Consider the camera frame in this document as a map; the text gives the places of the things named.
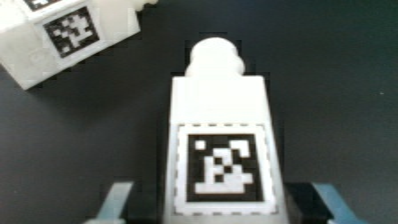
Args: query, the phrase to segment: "black tabletop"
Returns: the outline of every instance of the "black tabletop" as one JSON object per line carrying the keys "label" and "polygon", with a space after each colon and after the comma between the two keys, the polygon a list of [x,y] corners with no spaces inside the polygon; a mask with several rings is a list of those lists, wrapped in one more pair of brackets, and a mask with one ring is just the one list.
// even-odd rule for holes
{"label": "black tabletop", "polygon": [[26,92],[0,72],[0,223],[81,223],[119,180],[156,219],[170,79],[207,36],[268,79],[284,181],[332,183],[396,223],[396,1],[159,0],[140,25]]}

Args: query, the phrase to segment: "white plastic part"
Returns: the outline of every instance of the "white plastic part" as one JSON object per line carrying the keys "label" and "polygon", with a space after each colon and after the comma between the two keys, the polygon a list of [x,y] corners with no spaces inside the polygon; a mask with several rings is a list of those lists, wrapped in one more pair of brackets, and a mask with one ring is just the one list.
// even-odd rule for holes
{"label": "white plastic part", "polygon": [[190,53],[186,76],[241,76],[243,61],[232,43],[222,38],[202,40]]}
{"label": "white plastic part", "polygon": [[190,59],[172,79],[163,223],[287,224],[263,77],[241,75],[220,38]]}
{"label": "white plastic part", "polygon": [[138,31],[152,0],[0,0],[0,63],[28,89]]}

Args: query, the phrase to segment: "white rounded tip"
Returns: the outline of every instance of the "white rounded tip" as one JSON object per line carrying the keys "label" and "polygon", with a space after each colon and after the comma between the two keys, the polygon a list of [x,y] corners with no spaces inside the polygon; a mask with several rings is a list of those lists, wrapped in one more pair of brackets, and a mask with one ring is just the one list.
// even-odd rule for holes
{"label": "white rounded tip", "polygon": [[186,76],[239,76],[245,71],[243,61],[232,43],[218,38],[204,39],[190,52]]}

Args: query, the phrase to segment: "white cube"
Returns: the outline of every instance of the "white cube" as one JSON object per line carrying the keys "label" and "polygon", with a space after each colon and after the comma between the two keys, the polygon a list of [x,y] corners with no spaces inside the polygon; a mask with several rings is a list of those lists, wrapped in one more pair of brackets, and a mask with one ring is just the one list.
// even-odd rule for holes
{"label": "white cube", "polygon": [[0,63],[28,89],[138,31],[156,0],[0,0]]}

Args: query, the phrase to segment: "black square pattern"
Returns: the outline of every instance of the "black square pattern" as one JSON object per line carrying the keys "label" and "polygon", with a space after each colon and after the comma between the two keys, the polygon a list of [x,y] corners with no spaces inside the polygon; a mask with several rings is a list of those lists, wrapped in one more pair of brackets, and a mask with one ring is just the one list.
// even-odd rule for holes
{"label": "black square pattern", "polygon": [[24,0],[24,3],[28,5],[28,8],[32,9],[32,11],[37,11],[39,9],[42,9],[48,5],[51,5],[58,1],[60,0]]}
{"label": "black square pattern", "polygon": [[188,202],[263,202],[254,134],[188,135]]}
{"label": "black square pattern", "polygon": [[87,7],[46,23],[44,30],[64,58],[99,40]]}

